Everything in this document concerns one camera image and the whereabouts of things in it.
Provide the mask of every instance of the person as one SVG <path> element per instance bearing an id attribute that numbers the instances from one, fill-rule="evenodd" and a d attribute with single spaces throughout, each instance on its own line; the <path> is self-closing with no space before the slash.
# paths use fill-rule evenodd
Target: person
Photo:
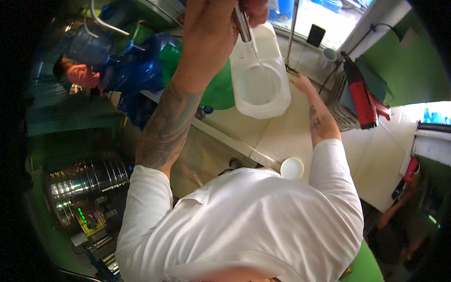
<path id="1" fill-rule="evenodd" d="M 408 185 L 401 199 L 381 215 L 377 226 L 368 233 L 368 246 L 377 259 L 385 264 L 401 263 L 409 271 L 419 265 L 430 242 L 426 232 L 417 234 L 413 239 L 409 239 L 407 232 L 406 218 L 410 217 L 410 207 L 407 206 L 418 191 L 414 185 Z"/>
<path id="2" fill-rule="evenodd" d="M 308 184 L 239 168 L 172 207 L 170 169 L 203 91 L 238 38 L 231 19 L 236 2 L 187 2 L 179 65 L 136 149 L 115 253 L 127 282 L 336 282 L 360 249 L 362 208 L 340 132 L 303 75 L 291 82 L 310 107 Z M 251 26 L 267 19 L 266 2 L 248 2 Z"/>
<path id="3" fill-rule="evenodd" d="M 95 89 L 99 94 L 103 88 L 99 86 L 100 73 L 93 72 L 92 68 L 86 65 L 73 65 L 69 58 L 60 56 L 53 65 L 53 75 L 58 78 L 67 77 L 72 84 L 79 85 L 86 89 Z"/>

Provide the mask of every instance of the red heat gun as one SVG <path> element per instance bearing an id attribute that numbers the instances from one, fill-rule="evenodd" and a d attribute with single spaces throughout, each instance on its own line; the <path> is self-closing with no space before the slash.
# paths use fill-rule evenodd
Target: red heat gun
<path id="1" fill-rule="evenodd" d="M 340 54 L 343 58 L 343 68 L 345 70 L 349 89 L 351 90 L 352 99 L 354 100 L 360 128 L 370 129 L 378 126 L 378 114 L 384 116 L 387 120 L 390 120 L 390 107 L 385 106 L 379 102 L 376 97 L 371 95 L 368 85 L 357 65 L 345 52 L 341 52 Z"/>

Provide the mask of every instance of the white plastic container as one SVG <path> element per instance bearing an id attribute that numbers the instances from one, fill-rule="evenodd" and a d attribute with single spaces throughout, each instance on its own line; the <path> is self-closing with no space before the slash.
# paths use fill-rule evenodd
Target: white plastic container
<path id="1" fill-rule="evenodd" d="M 252 52 L 251 43 L 238 41 L 230 55 L 237 109 L 257 119 L 282 115 L 291 102 L 285 64 L 269 22 L 254 28 L 253 40 L 263 69 Z"/>

